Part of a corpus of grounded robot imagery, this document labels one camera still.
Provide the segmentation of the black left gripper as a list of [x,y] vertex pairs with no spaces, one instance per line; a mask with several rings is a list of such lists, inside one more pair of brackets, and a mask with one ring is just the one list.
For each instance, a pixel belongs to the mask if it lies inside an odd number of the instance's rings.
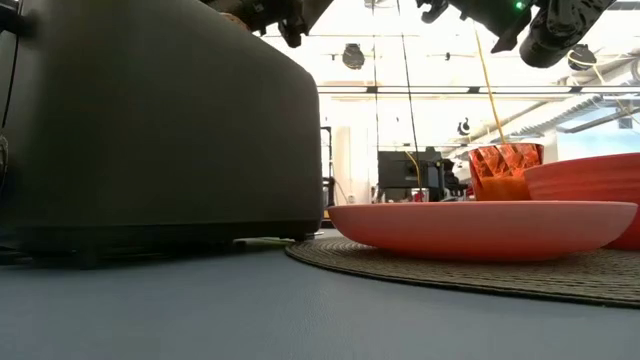
[[299,47],[333,0],[201,0],[217,12],[265,35],[276,24],[290,48]]

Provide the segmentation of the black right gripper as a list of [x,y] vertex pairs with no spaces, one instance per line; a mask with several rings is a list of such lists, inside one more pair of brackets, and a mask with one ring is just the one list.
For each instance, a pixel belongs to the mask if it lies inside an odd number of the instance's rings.
[[426,24],[435,22],[449,3],[461,11],[461,18],[471,18],[498,37],[492,53],[513,50],[517,37],[530,23],[531,0],[416,0],[418,8],[427,6],[421,14]]

